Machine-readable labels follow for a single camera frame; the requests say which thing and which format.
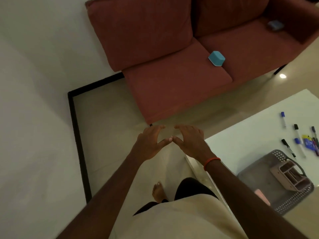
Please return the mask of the grey-blue box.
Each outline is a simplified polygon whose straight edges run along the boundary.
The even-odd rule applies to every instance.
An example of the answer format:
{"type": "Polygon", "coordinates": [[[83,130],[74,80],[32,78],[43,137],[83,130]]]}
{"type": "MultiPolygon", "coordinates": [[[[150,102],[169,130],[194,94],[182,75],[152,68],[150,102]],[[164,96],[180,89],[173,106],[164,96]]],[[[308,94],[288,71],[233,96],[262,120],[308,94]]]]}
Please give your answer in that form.
{"type": "Polygon", "coordinates": [[[277,31],[282,30],[285,27],[285,25],[282,22],[278,21],[278,20],[272,20],[272,21],[269,21],[267,23],[267,27],[271,31],[277,32],[277,31]]]}

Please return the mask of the grey perforated plastic basket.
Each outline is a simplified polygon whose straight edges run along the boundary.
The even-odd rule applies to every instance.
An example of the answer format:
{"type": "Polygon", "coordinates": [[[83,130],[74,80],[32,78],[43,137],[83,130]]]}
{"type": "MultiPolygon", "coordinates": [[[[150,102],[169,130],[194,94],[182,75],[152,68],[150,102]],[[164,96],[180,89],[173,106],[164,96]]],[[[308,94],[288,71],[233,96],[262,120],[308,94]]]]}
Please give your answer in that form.
{"type": "MultiPolygon", "coordinates": [[[[312,183],[311,186],[301,192],[285,189],[270,172],[270,168],[286,160],[293,161],[284,152],[276,149],[255,161],[237,175],[253,192],[260,190],[266,200],[269,201],[271,208],[280,215],[285,215],[295,208],[315,188],[312,183]]],[[[297,172],[306,175],[301,166],[297,162],[293,162],[296,164],[297,172]]]]}

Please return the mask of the pink desk organizer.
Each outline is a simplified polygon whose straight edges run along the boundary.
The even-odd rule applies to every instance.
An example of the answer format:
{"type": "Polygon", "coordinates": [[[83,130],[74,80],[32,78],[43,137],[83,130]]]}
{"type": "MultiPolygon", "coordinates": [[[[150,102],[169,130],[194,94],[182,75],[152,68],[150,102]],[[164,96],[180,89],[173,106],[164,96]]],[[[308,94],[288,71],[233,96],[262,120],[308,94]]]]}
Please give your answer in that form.
{"type": "Polygon", "coordinates": [[[270,172],[289,191],[301,192],[311,186],[311,180],[295,169],[296,164],[291,160],[278,163],[270,168],[270,172]]]}

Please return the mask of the teal plastic box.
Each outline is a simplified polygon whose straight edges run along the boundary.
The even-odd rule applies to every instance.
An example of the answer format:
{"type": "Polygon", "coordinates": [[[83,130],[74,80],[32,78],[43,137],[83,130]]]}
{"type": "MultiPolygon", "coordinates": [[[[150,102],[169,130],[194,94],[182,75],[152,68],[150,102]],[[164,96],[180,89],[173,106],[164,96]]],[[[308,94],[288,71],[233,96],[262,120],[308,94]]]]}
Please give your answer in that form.
{"type": "Polygon", "coordinates": [[[213,51],[208,56],[209,61],[216,67],[221,67],[225,62],[225,57],[219,51],[213,51]]]}

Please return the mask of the person's left hand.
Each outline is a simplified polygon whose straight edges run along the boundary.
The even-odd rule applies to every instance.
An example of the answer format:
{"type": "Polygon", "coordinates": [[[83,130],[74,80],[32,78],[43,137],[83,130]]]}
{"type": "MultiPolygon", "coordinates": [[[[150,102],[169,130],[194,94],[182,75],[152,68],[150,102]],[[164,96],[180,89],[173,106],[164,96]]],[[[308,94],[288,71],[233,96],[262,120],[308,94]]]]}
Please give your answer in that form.
{"type": "Polygon", "coordinates": [[[129,157],[141,163],[152,159],[161,149],[157,149],[158,136],[164,125],[153,125],[138,135],[138,138],[129,153],[129,157]]]}

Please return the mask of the red fabric sofa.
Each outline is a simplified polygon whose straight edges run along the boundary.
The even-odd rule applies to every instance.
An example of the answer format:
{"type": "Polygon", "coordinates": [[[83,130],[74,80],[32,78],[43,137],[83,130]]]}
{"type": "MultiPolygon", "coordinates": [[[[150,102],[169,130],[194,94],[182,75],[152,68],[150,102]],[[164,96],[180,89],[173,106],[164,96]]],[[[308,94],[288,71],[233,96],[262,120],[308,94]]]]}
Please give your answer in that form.
{"type": "MultiPolygon", "coordinates": [[[[319,8],[317,8],[315,4],[310,3],[307,0],[269,0],[268,5],[266,9],[264,10],[264,12],[256,19],[259,19],[261,17],[266,18],[268,22],[272,20],[278,20],[282,22],[285,25],[285,27],[280,31],[285,31],[289,33],[298,42],[300,42],[303,46],[302,51],[304,51],[317,37],[319,37],[319,8]]],[[[234,88],[237,88],[238,86],[242,84],[244,84],[244,82],[242,83],[232,82],[225,88],[220,88],[216,92],[216,94],[213,96],[220,95],[222,93],[230,91],[234,88]]]]}

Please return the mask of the small red back cushion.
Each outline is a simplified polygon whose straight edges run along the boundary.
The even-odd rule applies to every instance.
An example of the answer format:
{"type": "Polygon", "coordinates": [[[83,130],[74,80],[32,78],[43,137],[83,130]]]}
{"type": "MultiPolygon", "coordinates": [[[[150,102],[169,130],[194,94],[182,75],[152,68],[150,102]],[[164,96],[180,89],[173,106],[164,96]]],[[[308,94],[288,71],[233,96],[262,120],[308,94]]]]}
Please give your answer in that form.
{"type": "Polygon", "coordinates": [[[192,0],[193,36],[201,37],[258,18],[269,0],[192,0]]]}

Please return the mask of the person's cream shirt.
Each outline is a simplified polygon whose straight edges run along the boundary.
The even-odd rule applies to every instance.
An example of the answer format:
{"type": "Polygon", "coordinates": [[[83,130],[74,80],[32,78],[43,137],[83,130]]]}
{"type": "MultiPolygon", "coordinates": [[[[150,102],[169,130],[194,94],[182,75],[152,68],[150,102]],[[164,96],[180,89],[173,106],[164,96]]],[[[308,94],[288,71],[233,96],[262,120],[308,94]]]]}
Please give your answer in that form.
{"type": "Polygon", "coordinates": [[[116,228],[118,239],[248,239],[228,208],[207,194],[160,203],[116,228]]]}

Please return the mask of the black floor frame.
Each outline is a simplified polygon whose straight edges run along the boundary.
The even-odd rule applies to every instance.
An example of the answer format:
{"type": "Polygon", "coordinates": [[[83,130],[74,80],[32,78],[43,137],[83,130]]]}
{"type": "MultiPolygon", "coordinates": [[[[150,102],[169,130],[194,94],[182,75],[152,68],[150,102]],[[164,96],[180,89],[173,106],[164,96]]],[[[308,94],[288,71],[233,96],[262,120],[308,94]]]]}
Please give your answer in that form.
{"type": "Polygon", "coordinates": [[[88,172],[87,172],[85,155],[84,155],[84,151],[83,151],[81,135],[80,135],[80,130],[79,130],[79,126],[78,126],[78,119],[77,119],[77,114],[76,114],[76,109],[75,109],[74,97],[79,96],[85,92],[89,92],[91,90],[94,90],[96,88],[99,88],[101,86],[104,86],[106,84],[112,83],[114,81],[123,79],[124,77],[125,76],[122,72],[116,73],[112,76],[106,77],[102,80],[98,80],[96,82],[85,85],[83,87],[74,89],[74,90],[67,93],[69,108],[70,108],[70,116],[71,116],[73,132],[74,132],[74,137],[75,137],[75,143],[76,143],[77,152],[78,152],[79,166],[80,166],[80,172],[81,172],[81,178],[82,178],[82,184],[83,184],[83,189],[84,189],[84,193],[85,193],[86,203],[89,203],[89,201],[92,199],[92,192],[91,192],[91,188],[90,188],[90,182],[89,182],[89,177],[88,177],[88,172]]]}

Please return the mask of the red seat cushion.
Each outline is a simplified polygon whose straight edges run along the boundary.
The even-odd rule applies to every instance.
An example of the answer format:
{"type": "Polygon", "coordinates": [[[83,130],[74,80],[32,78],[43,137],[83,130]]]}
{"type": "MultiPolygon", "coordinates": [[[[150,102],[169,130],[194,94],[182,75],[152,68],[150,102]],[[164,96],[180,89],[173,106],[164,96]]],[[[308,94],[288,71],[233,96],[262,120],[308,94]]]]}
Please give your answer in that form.
{"type": "Polygon", "coordinates": [[[219,51],[234,83],[247,82],[294,60],[303,46],[285,31],[273,32],[266,18],[198,38],[209,53],[219,51]]]}
{"type": "Polygon", "coordinates": [[[233,82],[195,38],[178,52],[122,71],[147,124],[166,119],[233,82]]]}

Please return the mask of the person's bare foot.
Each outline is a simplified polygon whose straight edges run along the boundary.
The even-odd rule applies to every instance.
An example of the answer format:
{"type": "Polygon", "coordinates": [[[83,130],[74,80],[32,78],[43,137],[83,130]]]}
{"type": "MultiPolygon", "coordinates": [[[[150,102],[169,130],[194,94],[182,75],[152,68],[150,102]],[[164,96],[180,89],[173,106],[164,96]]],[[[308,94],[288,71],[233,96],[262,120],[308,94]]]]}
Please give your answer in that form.
{"type": "Polygon", "coordinates": [[[152,196],[157,203],[168,202],[168,198],[160,181],[153,186],[152,196]]]}

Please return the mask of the large red back cushion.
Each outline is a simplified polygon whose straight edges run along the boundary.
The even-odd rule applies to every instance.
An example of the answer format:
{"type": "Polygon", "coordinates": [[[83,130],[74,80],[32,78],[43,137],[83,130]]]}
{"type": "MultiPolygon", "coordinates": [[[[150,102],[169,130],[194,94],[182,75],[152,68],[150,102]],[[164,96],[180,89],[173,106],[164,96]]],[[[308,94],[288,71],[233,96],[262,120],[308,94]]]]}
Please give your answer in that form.
{"type": "Polygon", "coordinates": [[[88,18],[114,72],[190,45],[191,0],[88,0],[88,18]]]}

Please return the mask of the person's black trousers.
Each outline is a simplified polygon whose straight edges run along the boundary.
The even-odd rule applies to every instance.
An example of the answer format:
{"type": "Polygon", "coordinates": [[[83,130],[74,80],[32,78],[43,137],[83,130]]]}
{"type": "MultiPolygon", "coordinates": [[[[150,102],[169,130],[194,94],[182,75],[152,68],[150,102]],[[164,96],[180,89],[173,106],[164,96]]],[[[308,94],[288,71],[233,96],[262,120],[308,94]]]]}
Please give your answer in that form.
{"type": "MultiPolygon", "coordinates": [[[[181,183],[179,184],[177,191],[175,193],[174,201],[191,197],[194,195],[198,195],[198,194],[207,194],[215,198],[218,198],[215,195],[215,193],[213,193],[207,186],[203,185],[198,180],[192,177],[188,177],[183,179],[181,183]]],[[[161,204],[161,203],[157,203],[156,201],[149,202],[146,205],[144,205],[141,209],[139,209],[134,214],[134,216],[142,212],[145,212],[158,204],[161,204]]]]}

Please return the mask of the person's right forearm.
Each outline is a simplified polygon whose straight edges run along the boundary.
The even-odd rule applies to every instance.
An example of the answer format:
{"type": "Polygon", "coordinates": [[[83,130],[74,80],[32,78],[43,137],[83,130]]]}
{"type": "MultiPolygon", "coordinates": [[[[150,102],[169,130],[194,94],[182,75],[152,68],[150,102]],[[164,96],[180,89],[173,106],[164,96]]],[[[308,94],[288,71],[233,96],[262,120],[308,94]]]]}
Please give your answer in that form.
{"type": "Polygon", "coordinates": [[[205,169],[249,239],[307,239],[242,183],[220,160],[209,161],[205,169]]]}

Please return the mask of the person's left forearm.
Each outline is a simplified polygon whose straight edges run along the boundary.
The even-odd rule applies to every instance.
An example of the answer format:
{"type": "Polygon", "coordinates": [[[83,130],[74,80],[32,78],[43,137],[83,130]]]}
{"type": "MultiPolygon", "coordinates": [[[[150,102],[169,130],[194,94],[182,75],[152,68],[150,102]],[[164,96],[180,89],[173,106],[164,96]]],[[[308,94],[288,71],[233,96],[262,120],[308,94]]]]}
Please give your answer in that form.
{"type": "Polygon", "coordinates": [[[130,152],[56,239],[108,239],[140,166],[153,156],[130,152]]]}

